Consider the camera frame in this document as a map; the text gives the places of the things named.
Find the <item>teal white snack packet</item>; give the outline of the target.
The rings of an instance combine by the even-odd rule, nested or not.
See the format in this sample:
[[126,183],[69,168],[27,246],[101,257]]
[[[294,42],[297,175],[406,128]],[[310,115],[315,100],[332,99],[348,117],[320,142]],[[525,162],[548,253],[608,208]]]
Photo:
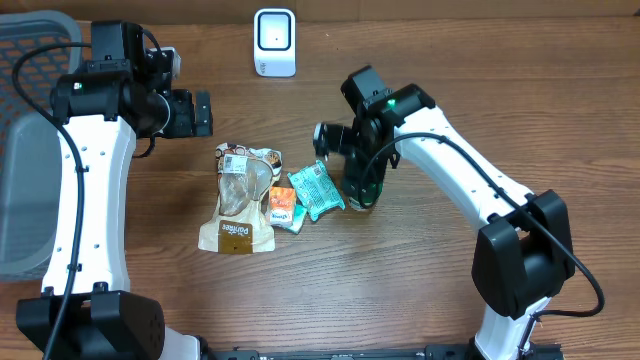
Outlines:
[[317,221],[321,215],[334,208],[346,208],[337,187],[320,160],[296,173],[289,173],[288,179],[312,221]]

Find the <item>clear brown bread bag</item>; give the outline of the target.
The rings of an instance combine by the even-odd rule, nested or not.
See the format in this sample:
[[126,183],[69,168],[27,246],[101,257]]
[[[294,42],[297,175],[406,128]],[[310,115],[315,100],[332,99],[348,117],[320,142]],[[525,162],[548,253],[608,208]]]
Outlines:
[[211,220],[200,227],[198,248],[230,255],[273,251],[274,229],[262,207],[265,195],[280,179],[281,153],[222,143],[215,157],[217,204]]

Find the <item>small teal white packet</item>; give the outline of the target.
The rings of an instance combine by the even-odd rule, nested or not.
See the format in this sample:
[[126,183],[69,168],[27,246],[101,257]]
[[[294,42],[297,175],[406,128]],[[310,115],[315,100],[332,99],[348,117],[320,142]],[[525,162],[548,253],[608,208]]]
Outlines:
[[294,209],[292,224],[287,227],[287,230],[291,233],[298,234],[304,224],[307,213],[308,210],[306,207],[297,204]]

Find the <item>orange snack packet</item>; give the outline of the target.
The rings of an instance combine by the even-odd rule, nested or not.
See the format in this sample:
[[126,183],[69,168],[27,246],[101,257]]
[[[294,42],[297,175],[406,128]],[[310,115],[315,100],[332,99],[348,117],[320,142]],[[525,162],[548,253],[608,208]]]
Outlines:
[[296,192],[293,188],[273,186],[269,191],[268,220],[271,225],[289,227],[293,224]]

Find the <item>green lid white jar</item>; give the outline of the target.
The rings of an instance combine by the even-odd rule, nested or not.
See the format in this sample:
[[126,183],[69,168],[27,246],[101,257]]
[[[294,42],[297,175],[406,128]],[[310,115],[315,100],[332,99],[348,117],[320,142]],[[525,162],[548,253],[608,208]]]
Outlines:
[[380,193],[373,192],[353,192],[349,196],[349,205],[355,211],[367,211],[375,207]]

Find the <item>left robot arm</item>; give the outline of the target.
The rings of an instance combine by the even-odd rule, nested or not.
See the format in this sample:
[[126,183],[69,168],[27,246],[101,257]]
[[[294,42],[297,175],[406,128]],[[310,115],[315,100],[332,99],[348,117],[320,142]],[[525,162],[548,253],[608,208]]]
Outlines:
[[138,140],[211,135],[210,97],[173,87],[178,52],[138,24],[94,22],[87,48],[43,113],[60,139],[57,225],[41,293],[18,302],[17,327],[47,359],[209,359],[204,338],[169,328],[159,302],[131,292],[125,210]]

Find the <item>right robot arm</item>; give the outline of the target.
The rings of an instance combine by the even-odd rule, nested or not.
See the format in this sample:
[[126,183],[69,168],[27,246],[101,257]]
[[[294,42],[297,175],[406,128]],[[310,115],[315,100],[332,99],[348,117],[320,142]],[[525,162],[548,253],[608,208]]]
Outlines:
[[355,114],[339,139],[346,153],[343,188],[353,208],[372,207],[388,166],[404,158],[427,174],[477,234],[472,278],[486,304],[469,345],[432,345],[430,359],[560,359],[557,345],[535,345],[533,316],[575,273],[564,201],[510,179],[460,136],[435,101],[410,84],[388,88],[366,66],[341,92]]

